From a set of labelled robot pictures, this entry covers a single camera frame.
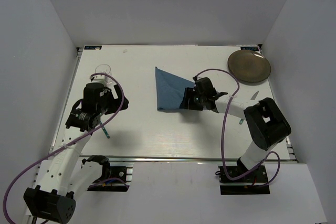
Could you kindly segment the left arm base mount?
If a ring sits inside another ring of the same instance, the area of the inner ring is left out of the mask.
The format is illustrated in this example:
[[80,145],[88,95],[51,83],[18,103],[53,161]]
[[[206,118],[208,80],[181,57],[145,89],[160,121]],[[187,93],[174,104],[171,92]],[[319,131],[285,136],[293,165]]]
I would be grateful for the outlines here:
[[96,179],[87,191],[127,192],[132,181],[133,167],[113,164],[105,156],[91,156],[82,159],[81,168],[85,163],[96,162],[101,166],[101,176]]

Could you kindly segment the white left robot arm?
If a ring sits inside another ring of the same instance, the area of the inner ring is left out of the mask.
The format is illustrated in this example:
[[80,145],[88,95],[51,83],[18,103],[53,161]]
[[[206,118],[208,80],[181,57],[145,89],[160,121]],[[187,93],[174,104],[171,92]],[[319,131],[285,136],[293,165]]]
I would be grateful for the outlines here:
[[82,168],[74,168],[85,145],[98,129],[103,115],[116,115],[128,108],[128,100],[122,88],[116,84],[112,89],[104,83],[86,84],[82,99],[71,109],[66,120],[63,144],[56,153],[46,174],[35,188],[27,188],[24,201],[35,218],[56,223],[68,223],[72,218],[76,201],[93,183],[110,178],[111,168],[108,159],[102,155],[92,155],[82,161]]

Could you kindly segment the blue cloth napkin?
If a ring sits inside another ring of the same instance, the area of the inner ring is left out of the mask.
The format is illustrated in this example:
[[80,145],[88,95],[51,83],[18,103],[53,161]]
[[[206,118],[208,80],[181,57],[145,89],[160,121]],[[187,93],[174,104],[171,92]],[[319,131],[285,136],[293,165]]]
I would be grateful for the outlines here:
[[156,99],[159,111],[178,110],[186,88],[193,88],[194,82],[155,67]]

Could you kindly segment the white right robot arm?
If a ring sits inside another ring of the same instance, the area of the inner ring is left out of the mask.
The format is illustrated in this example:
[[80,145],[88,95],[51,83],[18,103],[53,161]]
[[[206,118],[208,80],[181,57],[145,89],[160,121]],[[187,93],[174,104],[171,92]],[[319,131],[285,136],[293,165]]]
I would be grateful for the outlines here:
[[247,182],[256,175],[272,149],[291,134],[291,127],[272,98],[239,100],[237,93],[218,92],[208,77],[195,80],[195,86],[185,88],[181,109],[208,110],[223,114],[221,132],[221,158],[225,161],[224,136],[229,115],[243,119],[248,126],[252,142],[237,161],[237,175]]

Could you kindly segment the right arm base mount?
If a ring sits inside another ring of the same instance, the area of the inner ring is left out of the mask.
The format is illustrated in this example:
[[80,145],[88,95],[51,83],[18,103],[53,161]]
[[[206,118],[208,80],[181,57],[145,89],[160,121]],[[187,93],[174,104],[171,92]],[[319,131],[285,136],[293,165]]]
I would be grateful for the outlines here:
[[268,176],[266,168],[261,165],[252,173],[238,180],[230,180],[226,177],[222,166],[215,173],[219,178],[221,195],[269,195]]

